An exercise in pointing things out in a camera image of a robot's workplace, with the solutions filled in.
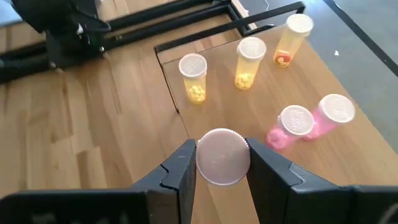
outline wooden floor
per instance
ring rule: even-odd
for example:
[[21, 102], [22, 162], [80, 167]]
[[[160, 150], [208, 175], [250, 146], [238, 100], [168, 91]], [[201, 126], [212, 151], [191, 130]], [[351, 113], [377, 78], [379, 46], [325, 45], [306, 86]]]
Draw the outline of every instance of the wooden floor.
[[[165, 2], [104, 0], [99, 12], [109, 20]], [[218, 16], [115, 49], [64, 73], [50, 71], [1, 85], [0, 197], [25, 189], [128, 187], [157, 167], [189, 136], [153, 47], [228, 21]], [[232, 30], [188, 49], [238, 38]], [[0, 52], [42, 39], [26, 24], [2, 28]], [[197, 189], [193, 223], [221, 223], [208, 206], [212, 198], [201, 177]]]

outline black metal frame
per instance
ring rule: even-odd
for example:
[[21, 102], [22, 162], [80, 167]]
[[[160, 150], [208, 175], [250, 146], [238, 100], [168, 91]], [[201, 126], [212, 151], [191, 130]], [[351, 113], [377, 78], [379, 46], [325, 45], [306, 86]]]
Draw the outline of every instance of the black metal frame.
[[128, 189], [26, 190], [0, 198], [0, 223], [191, 223], [196, 145], [188, 139]]
[[[205, 34], [210, 33], [220, 33], [230, 29], [237, 29], [242, 36], [253, 34], [260, 30], [268, 29], [267, 26], [260, 27], [256, 30], [251, 30], [248, 24], [262, 19], [267, 19], [278, 14], [285, 12], [297, 10], [298, 13], [303, 12], [305, 6], [301, 2], [284, 6], [278, 9], [274, 9], [268, 12], [260, 13], [255, 16], [251, 16], [245, 19], [241, 18], [240, 13], [235, 8], [231, 0], [177, 0], [161, 6], [153, 7], [135, 14], [120, 17], [115, 20], [109, 21], [111, 26], [111, 31], [114, 32], [121, 30], [133, 25], [137, 25], [143, 22], [151, 21], [155, 18], [166, 16], [178, 11], [189, 9], [194, 6], [199, 6], [202, 4], [212, 3], [210, 7], [200, 9], [198, 11], [189, 12], [181, 16], [173, 17], [156, 24], [145, 26], [143, 28], [138, 28], [133, 31], [129, 31], [123, 34], [114, 35], [110, 38], [104, 39], [103, 46], [100, 47], [99, 52], [104, 53], [107, 50], [111, 50], [116, 47], [120, 47], [132, 42], [142, 40], [153, 35], [161, 34], [170, 30], [178, 29], [183, 26], [193, 24], [195, 22], [202, 21], [204, 19], [209, 19], [215, 16], [220, 16], [223, 14], [229, 15], [231, 20], [230, 24], [225, 24], [219, 27], [212, 28], [205, 32]], [[78, 65], [83, 62], [73, 62], [72, 65]], [[48, 50], [45, 42], [23, 47], [17, 50], [12, 50], [0, 55], [0, 73], [5, 75], [0, 75], [0, 84], [15, 80], [20, 77], [24, 77], [36, 72], [43, 72], [48, 69], [65, 68], [59, 67], [55, 63], [49, 60]]]

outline gray floor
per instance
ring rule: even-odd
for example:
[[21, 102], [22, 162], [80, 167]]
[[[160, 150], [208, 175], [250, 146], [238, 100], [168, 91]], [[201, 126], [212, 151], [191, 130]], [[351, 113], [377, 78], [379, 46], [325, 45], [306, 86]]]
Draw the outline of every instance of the gray floor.
[[[268, 0], [270, 9], [296, 0]], [[264, 0], [241, 0], [249, 14], [266, 10]], [[308, 38], [369, 120], [398, 153], [398, 78], [322, 1], [303, 0], [315, 27]], [[398, 1], [337, 0], [338, 5], [398, 62]], [[288, 15], [258, 22], [283, 24]]]

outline white lid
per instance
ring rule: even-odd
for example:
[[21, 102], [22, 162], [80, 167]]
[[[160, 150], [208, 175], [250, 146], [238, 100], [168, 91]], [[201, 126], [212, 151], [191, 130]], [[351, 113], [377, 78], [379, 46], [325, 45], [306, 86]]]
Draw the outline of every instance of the white lid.
[[355, 106], [347, 97], [330, 94], [319, 102], [323, 114], [336, 123], [347, 123], [355, 117]]
[[187, 54], [181, 58], [178, 64], [180, 72], [187, 78], [198, 78], [206, 75], [207, 62], [200, 54]]
[[196, 160], [199, 173], [208, 182], [220, 186], [237, 184], [249, 170], [249, 146], [230, 129], [214, 129], [198, 141]]
[[293, 14], [286, 20], [287, 27], [299, 34], [309, 34], [313, 28], [311, 17], [305, 14]]
[[246, 37], [240, 41], [237, 51], [247, 59], [256, 60], [264, 57], [267, 46], [257, 37]]
[[311, 112], [299, 105], [286, 107], [278, 120], [286, 131], [296, 136], [304, 136], [310, 133], [314, 125]]

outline yellow pill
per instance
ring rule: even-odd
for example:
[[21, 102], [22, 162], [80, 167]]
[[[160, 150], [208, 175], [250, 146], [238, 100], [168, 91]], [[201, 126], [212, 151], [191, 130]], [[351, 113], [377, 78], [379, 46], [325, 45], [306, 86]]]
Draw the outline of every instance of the yellow pill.
[[285, 62], [282, 57], [279, 57], [277, 61], [278, 61], [279, 65], [281, 65], [281, 66], [287, 65], [287, 62]]
[[239, 83], [238, 83], [238, 87], [239, 87], [239, 88], [244, 88], [244, 83], [239, 82]]
[[248, 77], [247, 77], [247, 76], [243, 76], [243, 77], [241, 78], [241, 81], [242, 81], [243, 83], [247, 83], [247, 82], [248, 82]]

